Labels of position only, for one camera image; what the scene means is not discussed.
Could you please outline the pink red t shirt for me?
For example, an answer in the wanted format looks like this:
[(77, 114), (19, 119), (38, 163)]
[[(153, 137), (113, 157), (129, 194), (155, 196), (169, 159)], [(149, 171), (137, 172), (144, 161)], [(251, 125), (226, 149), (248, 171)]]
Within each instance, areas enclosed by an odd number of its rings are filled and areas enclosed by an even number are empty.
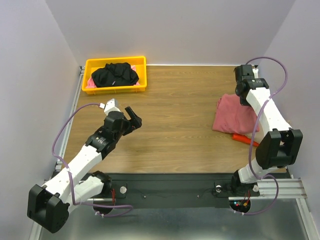
[(253, 132), (256, 120), (251, 106), (241, 105), (236, 94), (224, 94), (217, 102), (212, 130), (246, 135)]

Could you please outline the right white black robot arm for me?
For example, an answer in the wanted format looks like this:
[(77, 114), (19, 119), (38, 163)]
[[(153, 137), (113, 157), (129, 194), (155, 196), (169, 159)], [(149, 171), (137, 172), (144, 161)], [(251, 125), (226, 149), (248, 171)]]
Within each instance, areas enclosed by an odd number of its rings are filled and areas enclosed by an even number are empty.
[(235, 67), (235, 94), (240, 104), (251, 107), (256, 114), (255, 128), (260, 128), (263, 138), (255, 150), (255, 157), (237, 170), (231, 179), (230, 189), (242, 195), (252, 189), (257, 180), (267, 174), (293, 165), (303, 140), (299, 129), (293, 129), (283, 118), (272, 99), (267, 81), (258, 77), (258, 71), (250, 64)]

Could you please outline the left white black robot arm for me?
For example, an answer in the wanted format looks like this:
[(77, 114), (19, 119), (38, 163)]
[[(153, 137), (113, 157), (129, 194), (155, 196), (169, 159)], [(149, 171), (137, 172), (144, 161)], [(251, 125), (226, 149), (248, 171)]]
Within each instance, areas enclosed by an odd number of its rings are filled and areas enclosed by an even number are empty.
[(70, 213), (87, 199), (111, 193), (111, 181), (103, 173), (92, 174), (84, 182), (81, 179), (95, 165), (111, 153), (121, 137), (142, 126), (142, 119), (128, 106), (130, 118), (117, 107), (106, 112), (104, 123), (88, 137), (76, 157), (43, 185), (34, 185), (28, 193), (27, 216), (51, 233), (58, 232)]

